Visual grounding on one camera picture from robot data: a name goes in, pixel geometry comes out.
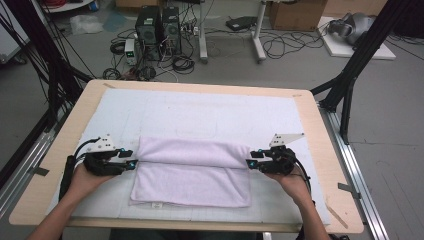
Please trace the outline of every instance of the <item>metal bracket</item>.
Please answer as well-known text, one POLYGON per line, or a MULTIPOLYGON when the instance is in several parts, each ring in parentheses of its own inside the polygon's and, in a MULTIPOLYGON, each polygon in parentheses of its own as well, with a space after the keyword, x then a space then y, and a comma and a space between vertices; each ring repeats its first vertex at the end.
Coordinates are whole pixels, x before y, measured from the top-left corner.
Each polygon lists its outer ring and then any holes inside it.
POLYGON ((275 134, 269 143, 269 147, 282 146, 301 139, 305 136, 304 133, 298 134, 275 134))
POLYGON ((34 168, 31 168, 28 172, 45 177, 50 172, 50 170, 42 168, 42 167, 34 167, 34 168))
POLYGON ((360 192, 356 192, 353 189, 353 187, 351 187, 349 185, 346 185, 346 184, 343 184, 343 183, 337 183, 337 186, 339 187, 340 190, 344 190, 344 191, 350 192, 352 194, 352 197, 354 199, 361 199, 362 198, 361 193, 360 192))

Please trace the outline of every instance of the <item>wrist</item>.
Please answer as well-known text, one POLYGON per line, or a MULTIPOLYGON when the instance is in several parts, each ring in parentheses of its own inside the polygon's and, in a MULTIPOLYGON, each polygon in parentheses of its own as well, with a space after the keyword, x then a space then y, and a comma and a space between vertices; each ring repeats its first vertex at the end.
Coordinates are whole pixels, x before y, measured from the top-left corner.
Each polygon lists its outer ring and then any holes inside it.
POLYGON ((76 207, 78 204, 84 199, 83 196, 74 192, 67 192, 60 202, 64 202, 64 204, 69 207, 76 207))
POLYGON ((297 199, 293 199, 293 201, 299 208, 308 208, 308 207, 315 208, 315 204, 312 201, 311 197, 297 198, 297 199))

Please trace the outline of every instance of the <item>black cable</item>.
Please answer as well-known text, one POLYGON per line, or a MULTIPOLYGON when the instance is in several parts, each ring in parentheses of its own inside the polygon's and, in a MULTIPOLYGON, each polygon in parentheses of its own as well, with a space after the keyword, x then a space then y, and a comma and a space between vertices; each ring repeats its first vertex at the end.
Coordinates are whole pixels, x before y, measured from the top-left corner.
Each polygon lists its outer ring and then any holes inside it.
POLYGON ((76 158, 76 159, 78 159, 78 153, 79 153, 79 151, 81 151, 81 149, 85 146, 85 145, 87 145, 87 144, 89 144, 89 143, 95 143, 95 142, 97 142, 97 141, 99 141, 100 140, 100 137, 98 137, 98 138, 93 138, 93 139, 90 139, 90 140, 87 140, 87 141, 85 141, 85 142, 83 142, 78 148, 77 148, 77 150, 75 151, 75 154, 74 154, 74 157, 76 158))
POLYGON ((410 51, 406 50, 405 48, 403 48, 403 47, 401 47, 401 46, 399 46, 399 45, 397 45, 397 44, 395 44, 395 43, 393 43, 393 42, 391 42, 391 41, 389 41, 389 40, 387 40, 387 39, 386 39, 386 41, 387 41, 388 43, 392 44, 393 46, 396 46, 396 47, 398 47, 398 48, 402 49, 403 51, 405 51, 405 52, 407 52, 407 53, 411 54, 412 56, 417 57, 417 58, 419 58, 420 60, 423 60, 423 61, 424 61, 424 58, 422 58, 422 57, 420 57, 420 56, 416 55, 415 53, 412 53, 412 52, 410 52, 410 51))
POLYGON ((133 35, 135 33, 135 29, 131 28, 131 29, 127 29, 125 31, 122 31, 120 33, 118 33, 118 35, 116 36, 116 38, 110 40, 110 42, 113 43, 117 43, 117 42, 125 42, 127 39, 135 39, 135 38, 131 38, 130 36, 133 35))
POLYGON ((311 177, 309 177, 309 175, 306 173, 305 168, 303 167, 302 163, 298 159, 296 159, 296 164, 302 170, 302 174, 303 174, 304 180, 306 182, 306 185, 308 186, 309 193, 312 194, 312 187, 311 187, 311 182, 310 182, 311 177))
POLYGON ((7 19, 2 14, 0 14, 0 21, 1 21, 1 25, 3 25, 3 28, 16 41, 16 43, 20 46, 20 48, 23 49, 23 52, 26 55, 29 55, 30 57, 32 57, 32 59, 34 59, 34 61, 36 61, 40 65, 40 67, 43 68, 44 71, 47 71, 47 67, 45 66, 45 64, 42 64, 43 60, 41 59, 41 57, 35 54, 30 48, 24 49, 23 46, 26 46, 25 40, 22 38, 22 36, 18 32, 15 31, 15 29, 13 28, 13 23, 10 20, 9 14, 7 13, 5 6, 3 5, 3 3, 1 5, 4 12, 7 15, 7 18, 9 19, 9 22, 8 22, 7 19))
POLYGON ((397 34, 389 35, 389 38, 394 41, 403 41, 412 45, 424 45, 424 39, 418 40, 417 38, 405 37, 397 34))
POLYGON ((103 71, 103 79, 120 79, 121 73, 116 68, 107 68, 103 71))
POLYGON ((248 33, 248 32, 250 33, 251 31, 252 31, 251 28, 248 28, 244 31, 229 31, 229 30, 222 30, 222 29, 212 29, 209 32, 205 32, 205 34, 212 34, 212 33, 219 33, 219 32, 229 33, 229 34, 231 34, 231 33, 248 33))
POLYGON ((0 1, 0 4, 1 4, 1 7, 3 8, 4 12, 6 13, 7 19, 9 19, 9 24, 10 24, 9 26, 11 28, 13 28, 12 20, 10 19, 10 16, 9 16, 9 13, 7 12, 7 10, 6 10, 6 7, 3 5, 3 1, 0 1))
MULTIPOLYGON (((75 50, 74 46, 68 41, 67 37, 65 36, 65 34, 60 31, 60 29, 57 27, 56 23, 52 20, 51 17, 51 12, 49 8, 43 8, 42 6, 40 6, 40 8, 42 9, 42 13, 44 15, 44 17, 46 19, 50 19, 50 22, 53 24, 54 30, 56 31, 57 35, 61 35, 63 39, 65 39, 66 43, 69 45, 69 47, 71 47, 72 51, 77 55, 78 59, 81 61, 81 63, 85 66, 85 68, 88 70, 88 72, 91 74, 92 78, 96 78, 96 76, 94 75, 94 73, 90 70, 90 68, 87 66, 87 64, 85 63, 85 61, 82 59, 82 57, 78 54, 78 52, 75 50)), ((65 56, 66 62, 71 65, 69 59, 68 59, 68 55, 67 52, 65 50, 65 45, 62 42, 62 38, 56 38, 58 41, 58 45, 60 46, 61 50, 62 50, 62 54, 65 56)))
POLYGON ((194 61, 186 56, 177 56, 172 60, 172 69, 179 74, 187 75, 194 71, 194 61))
POLYGON ((286 32, 279 35, 274 32, 267 32, 266 29, 263 29, 261 33, 266 33, 268 36, 260 36, 260 38, 271 38, 263 42, 262 47, 264 52, 271 59, 280 59, 289 53, 298 52, 304 47, 321 48, 324 46, 323 37, 328 34, 327 26, 329 23, 330 22, 324 23, 318 27, 317 30, 320 32, 320 36, 314 36, 304 32, 286 32), (281 45, 281 50, 278 53, 272 52, 276 44, 281 45))
POLYGON ((125 53, 125 41, 112 43, 110 51, 116 55, 123 55, 125 53))
POLYGON ((209 7, 209 9, 208 9, 208 12, 206 13, 206 15, 205 15, 205 17, 203 18, 203 20, 199 23, 199 25, 200 25, 200 24, 202 24, 202 23, 206 20, 206 17, 208 16, 209 12, 211 11, 212 6, 213 6, 213 4, 214 4, 214 3, 215 3, 215 0, 212 0, 212 3, 211 3, 211 5, 210 5, 210 7, 209 7))

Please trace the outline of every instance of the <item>human hand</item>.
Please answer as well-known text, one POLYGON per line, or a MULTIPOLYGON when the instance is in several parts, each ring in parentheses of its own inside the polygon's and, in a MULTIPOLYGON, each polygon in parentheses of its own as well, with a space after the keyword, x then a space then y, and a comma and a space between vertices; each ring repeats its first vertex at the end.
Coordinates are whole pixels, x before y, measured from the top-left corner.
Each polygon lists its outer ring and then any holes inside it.
POLYGON ((79 202, 94 192, 102 183, 113 177, 115 176, 95 176, 85 168, 84 164, 79 164, 74 170, 72 182, 66 195, 79 202))
POLYGON ((311 201, 312 197, 306 186, 305 179, 298 166, 295 166, 289 175, 268 174, 265 175, 269 178, 276 180, 284 191, 293 198, 293 201, 299 205, 302 201, 311 201))

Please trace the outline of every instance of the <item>gray floor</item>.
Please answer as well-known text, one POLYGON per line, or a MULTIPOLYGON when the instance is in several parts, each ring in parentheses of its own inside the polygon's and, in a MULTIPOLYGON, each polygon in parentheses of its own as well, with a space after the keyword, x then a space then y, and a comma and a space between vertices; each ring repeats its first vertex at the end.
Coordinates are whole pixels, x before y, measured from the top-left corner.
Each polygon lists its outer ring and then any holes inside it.
MULTIPOLYGON (((71 11, 59 18, 91 14, 85 9, 71 11)), ((110 40, 134 26, 111 7, 104 6, 94 15, 101 22, 115 24, 98 34, 69 36, 68 39, 96 76, 110 67, 110 40)), ((225 17, 208 18, 206 24, 225 29, 225 17)), ((264 28, 269 28, 265 21, 264 28)), ((337 76, 348 59, 330 57, 323 48, 304 48, 278 60, 257 64, 252 43, 246 35, 224 33, 208 35, 210 58, 204 65, 193 59, 195 71, 177 75, 181 83, 312 89, 337 76)), ((398 45, 424 57, 424 46, 398 42, 398 45)), ((424 235, 424 68, 423 61, 405 51, 386 45, 395 53, 395 61, 372 60, 360 75, 353 96, 349 138, 368 188, 391 239, 421 239, 424 235)), ((84 70, 75 54, 74 66, 84 70)), ((0 69, 0 167, 10 158, 46 110, 45 99, 28 65, 8 64, 0 69)), ((157 81, 175 82, 171 74, 157 81)), ((324 94, 316 96, 317 100, 324 94)), ((0 238, 22 239, 32 227, 11 226, 10 210, 0 221, 0 238)), ((65 239, 107 239, 109 229, 69 228, 65 239)), ((372 239, 368 231, 350 235, 351 239, 372 239)), ((294 234, 273 234, 273 239, 294 239, 294 234)))

